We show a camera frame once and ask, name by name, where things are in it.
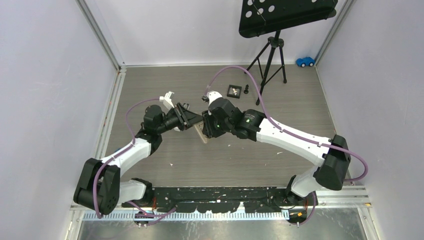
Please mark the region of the white beige remote control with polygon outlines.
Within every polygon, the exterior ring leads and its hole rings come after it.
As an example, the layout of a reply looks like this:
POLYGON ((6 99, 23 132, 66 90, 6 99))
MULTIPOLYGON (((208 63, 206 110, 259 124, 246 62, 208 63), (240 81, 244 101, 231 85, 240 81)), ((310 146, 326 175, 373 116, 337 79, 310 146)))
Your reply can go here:
POLYGON ((203 129, 204 129, 204 123, 198 122, 196 124, 193 125, 197 135, 200 137, 200 140, 204 143, 207 144, 208 143, 208 138, 207 136, 203 133, 203 129))

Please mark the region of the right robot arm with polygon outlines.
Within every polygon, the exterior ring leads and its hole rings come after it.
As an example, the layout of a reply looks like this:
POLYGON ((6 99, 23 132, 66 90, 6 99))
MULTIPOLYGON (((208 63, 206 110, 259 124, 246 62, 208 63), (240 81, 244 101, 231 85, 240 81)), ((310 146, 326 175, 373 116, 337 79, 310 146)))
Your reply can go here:
POLYGON ((280 147, 313 163, 310 170, 291 177, 283 194, 286 202, 299 205, 318 189, 342 189, 351 162, 344 137, 308 134, 279 123, 263 112, 240 111, 222 96, 202 99, 208 104, 208 109, 202 113, 202 132, 208 139, 229 133, 242 140, 280 147))

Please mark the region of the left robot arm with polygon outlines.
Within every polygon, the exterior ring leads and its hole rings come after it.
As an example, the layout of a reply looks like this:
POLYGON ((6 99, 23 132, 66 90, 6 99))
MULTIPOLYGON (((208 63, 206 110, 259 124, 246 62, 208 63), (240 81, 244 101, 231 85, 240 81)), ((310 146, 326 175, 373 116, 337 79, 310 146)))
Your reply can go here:
POLYGON ((188 130, 202 121, 202 115, 186 109, 180 103, 167 113, 159 105, 148 106, 141 129, 130 143, 110 156, 89 158, 84 163, 73 201, 94 210, 99 218, 126 202, 135 201, 141 207, 148 207, 154 199, 152 184, 140 178, 122 182, 122 175, 159 148, 163 133, 174 128, 188 130))

